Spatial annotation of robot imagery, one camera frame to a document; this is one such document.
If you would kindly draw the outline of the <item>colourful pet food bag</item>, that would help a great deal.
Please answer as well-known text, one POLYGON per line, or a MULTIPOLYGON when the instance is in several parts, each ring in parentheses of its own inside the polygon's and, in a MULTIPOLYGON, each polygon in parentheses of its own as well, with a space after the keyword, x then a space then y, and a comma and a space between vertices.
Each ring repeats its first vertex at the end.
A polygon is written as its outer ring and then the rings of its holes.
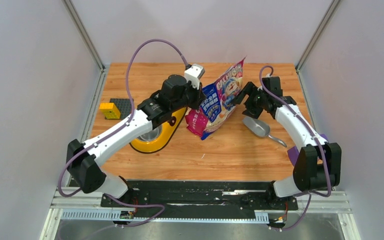
POLYGON ((202 88, 205 100, 199 109, 189 109, 185 115, 187 129, 205 140, 217 131, 236 108, 233 99, 243 88, 243 58, 228 68, 217 80, 202 88))

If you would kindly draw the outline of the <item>silver metal scoop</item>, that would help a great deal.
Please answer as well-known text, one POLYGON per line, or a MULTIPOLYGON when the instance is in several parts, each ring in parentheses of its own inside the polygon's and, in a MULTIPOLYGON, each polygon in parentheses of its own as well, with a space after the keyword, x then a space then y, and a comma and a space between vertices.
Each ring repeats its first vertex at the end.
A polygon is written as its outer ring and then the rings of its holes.
POLYGON ((284 148, 287 147, 287 144, 283 140, 271 135, 271 128, 264 121, 246 116, 243 118, 242 123, 257 137, 269 138, 284 148))

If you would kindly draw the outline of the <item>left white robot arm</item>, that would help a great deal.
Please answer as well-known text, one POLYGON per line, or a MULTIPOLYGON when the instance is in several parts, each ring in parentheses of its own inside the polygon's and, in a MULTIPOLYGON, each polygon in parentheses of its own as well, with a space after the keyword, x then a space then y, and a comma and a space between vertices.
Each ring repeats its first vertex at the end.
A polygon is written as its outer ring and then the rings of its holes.
POLYGON ((109 130, 85 142, 77 139, 69 142, 66 168, 80 191, 85 194, 109 194, 120 206, 129 206, 133 201, 132 191, 120 177, 105 173, 101 166, 139 136, 169 123, 174 112, 185 107, 198 108, 205 99, 201 78, 201 74, 172 74, 163 82, 160 90, 109 130))

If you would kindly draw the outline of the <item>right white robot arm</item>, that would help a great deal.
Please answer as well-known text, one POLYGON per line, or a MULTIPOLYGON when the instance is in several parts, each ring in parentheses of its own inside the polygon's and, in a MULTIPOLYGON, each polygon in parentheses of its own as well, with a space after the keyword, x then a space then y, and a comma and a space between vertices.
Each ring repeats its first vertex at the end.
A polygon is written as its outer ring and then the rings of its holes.
POLYGON ((243 115, 258 119, 263 111, 269 113, 293 140, 298 154, 293 161, 290 177, 276 180, 265 195, 266 204, 278 209, 286 197, 302 193, 331 190, 340 183, 342 149, 317 133, 301 114, 296 101, 284 96, 278 76, 263 77, 261 87, 248 82, 232 100, 234 105, 244 104, 243 115))

